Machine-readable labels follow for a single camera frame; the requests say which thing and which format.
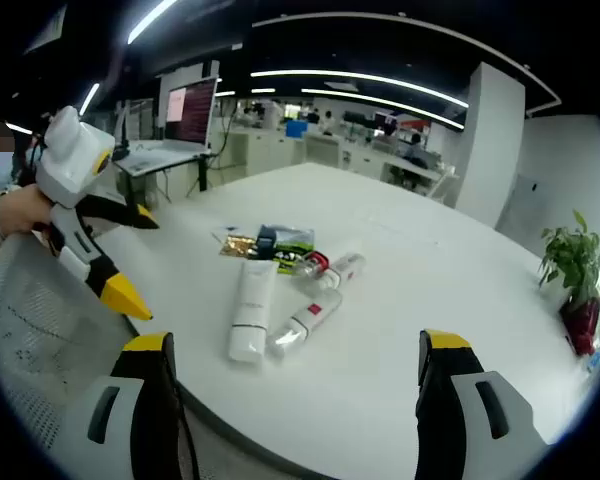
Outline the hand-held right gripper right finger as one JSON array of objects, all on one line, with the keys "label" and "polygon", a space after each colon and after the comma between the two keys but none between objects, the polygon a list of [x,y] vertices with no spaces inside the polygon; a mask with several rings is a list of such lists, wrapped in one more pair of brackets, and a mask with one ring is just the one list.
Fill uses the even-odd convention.
[{"label": "hand-held right gripper right finger", "polygon": [[521,479],[548,450],[527,400],[463,337],[419,337],[417,479]]}]

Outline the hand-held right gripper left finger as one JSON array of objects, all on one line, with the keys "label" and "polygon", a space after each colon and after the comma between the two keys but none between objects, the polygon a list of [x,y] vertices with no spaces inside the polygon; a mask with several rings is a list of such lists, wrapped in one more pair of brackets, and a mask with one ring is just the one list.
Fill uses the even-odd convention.
[{"label": "hand-held right gripper left finger", "polygon": [[198,479],[169,332],[139,335],[67,409],[59,466],[70,479]]}]

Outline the person's left hand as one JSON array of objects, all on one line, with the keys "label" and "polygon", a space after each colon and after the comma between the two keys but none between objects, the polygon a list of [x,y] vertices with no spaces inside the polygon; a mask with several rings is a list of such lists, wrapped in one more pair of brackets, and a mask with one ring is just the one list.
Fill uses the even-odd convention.
[{"label": "person's left hand", "polygon": [[51,223],[51,208],[37,184],[10,191],[0,198],[0,231],[5,237],[42,231]]}]

